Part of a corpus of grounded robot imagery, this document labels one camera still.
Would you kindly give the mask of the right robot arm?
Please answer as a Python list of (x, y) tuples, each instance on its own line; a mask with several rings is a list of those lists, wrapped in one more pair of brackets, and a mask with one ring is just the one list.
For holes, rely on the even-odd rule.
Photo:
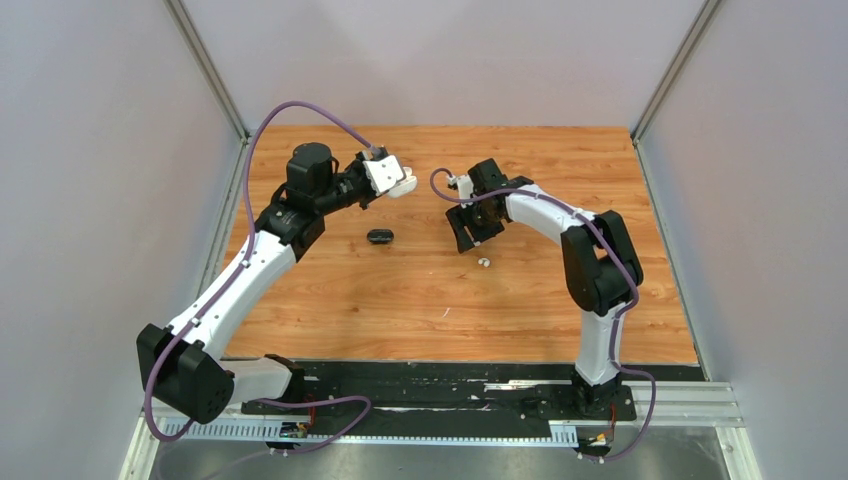
[(527, 177), (509, 178), (493, 159), (464, 175), (448, 174), (447, 186), (457, 193), (447, 198), (453, 205), (446, 217), (459, 252), (495, 238), (509, 222), (560, 247), (566, 288), (581, 312), (571, 403), (589, 418), (609, 409), (621, 387), (622, 322), (638, 303), (644, 279), (623, 217), (570, 205)]

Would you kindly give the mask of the black earbud charging case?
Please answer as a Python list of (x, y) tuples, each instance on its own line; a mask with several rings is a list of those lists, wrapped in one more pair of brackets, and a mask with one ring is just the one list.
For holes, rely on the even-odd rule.
[(391, 229), (371, 229), (366, 234), (366, 240), (374, 245), (390, 244), (394, 239), (395, 234)]

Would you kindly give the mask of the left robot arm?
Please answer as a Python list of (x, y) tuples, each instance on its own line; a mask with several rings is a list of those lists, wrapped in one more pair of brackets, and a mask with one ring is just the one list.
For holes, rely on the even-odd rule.
[(338, 165), (324, 144), (296, 147), (285, 182), (229, 265), (167, 326), (149, 324), (139, 333), (147, 416), (154, 400), (198, 424), (236, 403), (268, 399), (283, 413), (304, 405), (307, 389), (292, 362), (277, 355), (234, 361), (222, 356), (257, 302), (322, 235), (326, 216), (397, 198), (417, 185), (412, 169), (383, 148), (357, 153), (345, 169)]

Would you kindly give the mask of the white earbud charging case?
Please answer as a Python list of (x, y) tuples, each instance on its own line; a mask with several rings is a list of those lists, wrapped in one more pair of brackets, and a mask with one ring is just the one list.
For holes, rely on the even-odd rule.
[(386, 193), (389, 198), (400, 198), (416, 189), (418, 185), (418, 178), (414, 174), (413, 169), (411, 167), (404, 166), (403, 171), (405, 177)]

